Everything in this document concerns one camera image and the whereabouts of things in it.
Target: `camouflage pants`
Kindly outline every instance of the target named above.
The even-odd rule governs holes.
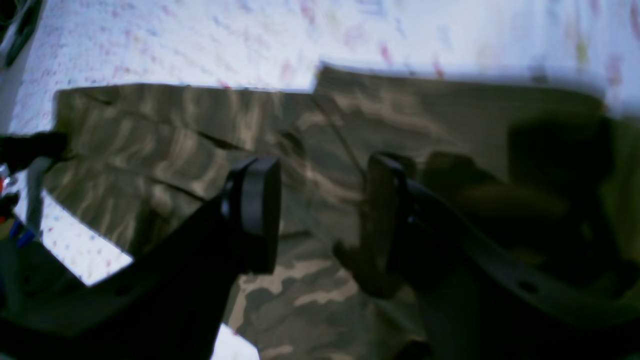
[[[420,174],[434,153],[455,153],[507,181],[511,127],[551,116],[593,128],[600,108],[595,98],[562,90],[331,68],[313,94],[147,84],[64,90],[55,130],[69,135],[68,161],[48,172],[45,187],[135,257],[217,193],[234,163],[279,156],[276,270],[239,279],[229,326],[263,359],[390,359],[408,340],[424,339],[411,291],[374,299],[332,254],[337,243],[366,246],[369,155],[393,152]],[[625,148],[622,158],[637,156],[638,148]],[[637,166],[630,171],[627,178],[637,177]],[[639,213],[637,204],[621,202],[611,203],[615,216]],[[620,218],[622,237],[637,238],[632,217]]]

